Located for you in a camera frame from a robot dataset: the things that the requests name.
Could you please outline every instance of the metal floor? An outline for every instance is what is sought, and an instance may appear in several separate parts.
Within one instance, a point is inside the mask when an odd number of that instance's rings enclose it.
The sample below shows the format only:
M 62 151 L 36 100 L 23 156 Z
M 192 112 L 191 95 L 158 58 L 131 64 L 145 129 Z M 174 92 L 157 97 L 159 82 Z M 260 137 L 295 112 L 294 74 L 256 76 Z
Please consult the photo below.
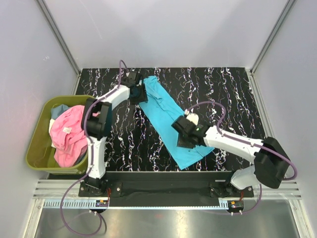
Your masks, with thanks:
M 254 205 L 246 201 L 246 209 Z M 65 209 L 67 221 L 84 212 Z M 298 238 L 299 233 L 288 201 L 264 200 L 248 215 L 220 216 L 208 211 L 107 210 L 102 226 L 94 237 L 103 238 Z M 70 222 L 71 228 L 92 233 L 99 225 L 97 217 L 83 215 Z M 58 209 L 43 209 L 36 238 L 76 238 L 62 227 Z

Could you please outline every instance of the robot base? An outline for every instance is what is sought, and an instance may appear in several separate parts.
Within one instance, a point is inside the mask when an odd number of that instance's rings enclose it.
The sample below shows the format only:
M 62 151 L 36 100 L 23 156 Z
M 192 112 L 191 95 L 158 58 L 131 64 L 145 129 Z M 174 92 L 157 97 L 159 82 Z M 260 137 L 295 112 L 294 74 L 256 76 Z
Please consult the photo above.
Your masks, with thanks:
M 100 180 L 99 188 L 88 185 L 86 181 L 80 183 L 78 192 L 79 197 L 120 197 L 122 192 L 122 183 L 118 181 L 107 182 Z
M 243 197 L 254 197 L 252 187 L 247 187 L 244 190 L 237 191 L 235 189 L 228 189 L 225 181 L 214 181 L 209 183 L 210 196 L 212 198 L 240 198 L 243 191 Z

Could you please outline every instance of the blue cloth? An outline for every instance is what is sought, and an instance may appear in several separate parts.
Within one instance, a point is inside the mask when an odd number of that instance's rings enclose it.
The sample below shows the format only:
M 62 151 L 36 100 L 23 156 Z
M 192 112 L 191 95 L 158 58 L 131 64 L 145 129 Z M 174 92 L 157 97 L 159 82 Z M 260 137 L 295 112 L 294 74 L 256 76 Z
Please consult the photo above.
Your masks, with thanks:
M 82 162 L 83 159 L 85 158 L 86 154 L 87 154 L 87 152 L 84 153 L 82 156 L 79 156 L 74 165 L 77 165 L 77 164 L 79 164 L 80 162 Z
M 64 112 L 66 112 L 68 109 L 70 109 L 69 106 L 65 105 L 65 104 L 61 104 L 56 108 L 52 108 L 51 109 L 51 118 L 53 120 L 56 120 L 60 115 L 62 115 Z
M 164 145 L 180 169 L 194 164 L 209 154 L 214 149 L 213 147 L 196 146 L 194 149 L 188 149 L 177 146 L 178 132 L 171 125 L 180 115 L 184 115 L 184 111 L 160 85 L 155 76 L 146 78 L 144 84 L 149 101 L 140 103 L 140 107 L 161 136 Z

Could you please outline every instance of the olive green basket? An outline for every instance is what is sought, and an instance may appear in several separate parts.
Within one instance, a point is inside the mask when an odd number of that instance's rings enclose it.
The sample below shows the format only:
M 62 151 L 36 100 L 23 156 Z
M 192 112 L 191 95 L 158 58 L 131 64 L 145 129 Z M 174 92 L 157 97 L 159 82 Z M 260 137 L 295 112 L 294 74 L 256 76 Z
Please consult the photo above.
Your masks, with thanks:
M 40 118 L 34 130 L 28 152 L 26 163 L 33 170 L 46 171 L 51 174 L 83 174 L 87 169 L 88 156 L 77 165 L 68 168 L 61 168 L 54 159 L 55 148 L 51 147 L 52 139 L 49 134 L 51 120 L 51 109 L 61 104 L 69 107 L 85 105 L 86 100 L 92 98 L 87 95 L 59 96 L 50 99 L 45 103 Z

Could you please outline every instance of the marble surface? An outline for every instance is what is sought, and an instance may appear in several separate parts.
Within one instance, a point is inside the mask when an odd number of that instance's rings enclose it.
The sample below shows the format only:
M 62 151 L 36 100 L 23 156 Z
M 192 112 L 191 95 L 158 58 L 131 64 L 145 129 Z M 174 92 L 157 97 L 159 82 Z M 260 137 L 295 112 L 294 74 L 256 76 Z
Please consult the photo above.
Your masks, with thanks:
M 233 133 L 264 138 L 264 130 L 244 68 L 133 68 L 146 78 L 158 77 L 162 86 L 185 110 L 197 102 L 214 100 L 227 108 L 221 126 Z M 117 68 L 83 69 L 76 94 L 101 96 L 118 81 Z M 221 109 L 203 106 L 195 110 L 200 122 L 216 124 Z M 179 171 L 158 133 L 139 106 L 125 101 L 113 110 L 112 131 L 106 141 L 108 171 Z M 249 162 L 214 149 L 184 170 L 224 171 L 249 166 Z

